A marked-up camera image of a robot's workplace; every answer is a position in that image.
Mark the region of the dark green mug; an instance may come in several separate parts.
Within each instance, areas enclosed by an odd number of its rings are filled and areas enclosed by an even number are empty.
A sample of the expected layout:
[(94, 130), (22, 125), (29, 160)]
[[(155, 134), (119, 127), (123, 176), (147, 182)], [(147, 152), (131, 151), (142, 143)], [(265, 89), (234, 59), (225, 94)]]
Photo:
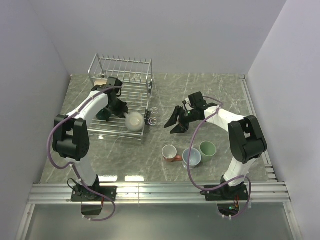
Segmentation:
[(96, 119), (99, 121), (108, 122), (111, 116), (112, 116), (112, 113), (108, 109), (102, 109), (96, 115)]

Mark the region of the beige speckled round mug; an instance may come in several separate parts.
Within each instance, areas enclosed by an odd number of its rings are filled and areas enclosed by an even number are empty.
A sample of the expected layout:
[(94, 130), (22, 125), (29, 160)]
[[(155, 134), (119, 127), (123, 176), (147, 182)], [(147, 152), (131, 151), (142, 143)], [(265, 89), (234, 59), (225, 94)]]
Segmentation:
[(131, 112), (125, 115), (125, 126), (129, 131), (138, 132), (143, 129), (145, 119), (139, 112)]

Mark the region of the beige dragon pattern mug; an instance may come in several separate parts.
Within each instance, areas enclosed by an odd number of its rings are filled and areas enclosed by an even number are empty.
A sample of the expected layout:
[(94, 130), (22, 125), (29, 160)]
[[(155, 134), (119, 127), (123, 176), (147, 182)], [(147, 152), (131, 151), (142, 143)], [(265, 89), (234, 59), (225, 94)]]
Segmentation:
[(99, 78), (99, 79), (95, 79), (93, 82), (94, 86), (102, 86), (102, 85), (106, 85), (107, 84), (107, 79), (106, 78)]

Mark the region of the silver wire dish rack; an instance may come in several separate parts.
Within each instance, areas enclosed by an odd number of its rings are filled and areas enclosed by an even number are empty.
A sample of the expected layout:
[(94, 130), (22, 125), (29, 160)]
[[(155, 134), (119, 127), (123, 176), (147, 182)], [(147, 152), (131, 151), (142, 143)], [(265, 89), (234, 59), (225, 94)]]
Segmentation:
[[(151, 116), (150, 101), (154, 85), (153, 61), (143, 58), (125, 58), (96, 54), (88, 69), (88, 78), (94, 84), (96, 79), (118, 78), (122, 81), (122, 94), (118, 98), (127, 103), (128, 111), (138, 112), (148, 124)], [(88, 127), (91, 134), (141, 140), (145, 129), (130, 131), (125, 120), (112, 115), (109, 121), (94, 119)]]

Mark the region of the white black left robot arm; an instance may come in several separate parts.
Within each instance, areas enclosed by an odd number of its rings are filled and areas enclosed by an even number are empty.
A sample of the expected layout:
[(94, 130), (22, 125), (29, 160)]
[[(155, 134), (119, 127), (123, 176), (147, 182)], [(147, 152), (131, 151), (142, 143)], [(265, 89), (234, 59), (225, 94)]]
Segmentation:
[(116, 77), (109, 77), (105, 84), (96, 84), (80, 106), (67, 115), (55, 117), (54, 128), (47, 140), (47, 147), (52, 143), (52, 149), (66, 159), (75, 172), (78, 178), (75, 193), (89, 201), (97, 200), (102, 193), (99, 177), (86, 157), (90, 149), (88, 126), (104, 109), (121, 119), (128, 115), (127, 103), (118, 98), (122, 87), (123, 82)]

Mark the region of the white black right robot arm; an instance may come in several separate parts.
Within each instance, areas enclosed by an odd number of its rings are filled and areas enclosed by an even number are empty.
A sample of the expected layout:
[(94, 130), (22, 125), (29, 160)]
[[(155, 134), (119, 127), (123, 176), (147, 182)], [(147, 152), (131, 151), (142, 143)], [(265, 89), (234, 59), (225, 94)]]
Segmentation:
[(188, 108), (176, 106), (164, 127), (175, 126), (171, 134), (184, 134), (189, 130), (189, 124), (196, 121), (200, 123), (193, 133), (190, 146), (204, 123), (211, 123), (228, 132), (232, 160), (220, 186), (211, 190), (220, 188), (221, 196), (231, 200), (237, 195), (237, 187), (244, 182), (252, 164), (268, 148), (259, 121), (254, 115), (242, 116), (224, 110), (221, 104), (201, 103)]

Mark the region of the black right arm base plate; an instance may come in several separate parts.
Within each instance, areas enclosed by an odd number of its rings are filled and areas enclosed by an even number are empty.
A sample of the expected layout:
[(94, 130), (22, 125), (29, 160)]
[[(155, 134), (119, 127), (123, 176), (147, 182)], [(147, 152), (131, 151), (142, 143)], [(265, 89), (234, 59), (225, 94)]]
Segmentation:
[(201, 191), (206, 201), (246, 201), (249, 198), (250, 191), (244, 183), (237, 186), (228, 184), (212, 191)]

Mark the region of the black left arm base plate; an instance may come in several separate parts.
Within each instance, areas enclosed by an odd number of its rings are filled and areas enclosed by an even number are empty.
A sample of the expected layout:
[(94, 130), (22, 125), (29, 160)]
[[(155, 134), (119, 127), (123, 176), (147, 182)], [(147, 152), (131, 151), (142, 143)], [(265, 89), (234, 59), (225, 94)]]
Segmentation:
[[(94, 191), (110, 198), (113, 201), (116, 199), (116, 186), (99, 186), (95, 188)], [(73, 187), (70, 200), (72, 202), (101, 202), (102, 199), (102, 196), (87, 190), (82, 185), (79, 185)]]

